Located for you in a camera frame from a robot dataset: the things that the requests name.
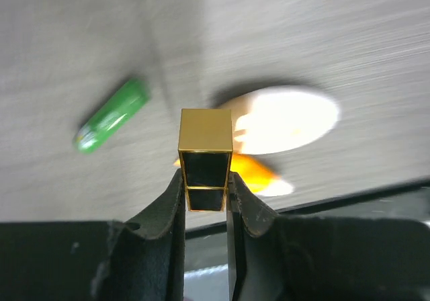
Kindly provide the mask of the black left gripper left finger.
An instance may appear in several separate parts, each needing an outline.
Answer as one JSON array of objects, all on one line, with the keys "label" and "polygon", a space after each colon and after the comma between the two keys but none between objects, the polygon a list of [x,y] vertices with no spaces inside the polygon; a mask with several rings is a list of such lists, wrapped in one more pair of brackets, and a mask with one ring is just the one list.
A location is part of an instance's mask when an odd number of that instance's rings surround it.
[{"label": "black left gripper left finger", "polygon": [[127,222],[1,224],[2,300],[182,300],[185,198],[177,171]]}]

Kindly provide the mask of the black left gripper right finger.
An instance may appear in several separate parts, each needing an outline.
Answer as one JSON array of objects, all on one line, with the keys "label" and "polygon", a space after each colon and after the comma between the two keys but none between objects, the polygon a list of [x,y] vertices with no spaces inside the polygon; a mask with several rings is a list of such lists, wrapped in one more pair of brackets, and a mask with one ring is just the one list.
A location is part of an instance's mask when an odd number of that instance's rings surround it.
[{"label": "black left gripper right finger", "polygon": [[229,190],[231,300],[429,299],[429,219],[283,215],[237,174]]}]

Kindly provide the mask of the green lip balm tube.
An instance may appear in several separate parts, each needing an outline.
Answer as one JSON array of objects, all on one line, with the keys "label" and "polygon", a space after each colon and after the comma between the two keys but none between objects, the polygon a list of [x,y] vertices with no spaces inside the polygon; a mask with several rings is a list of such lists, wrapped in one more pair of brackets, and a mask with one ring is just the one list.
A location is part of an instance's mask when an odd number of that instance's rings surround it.
[{"label": "green lip balm tube", "polygon": [[149,99],[150,93],[144,81],[137,78],[127,80],[78,130],[73,141],[75,148],[81,153],[97,150]]}]

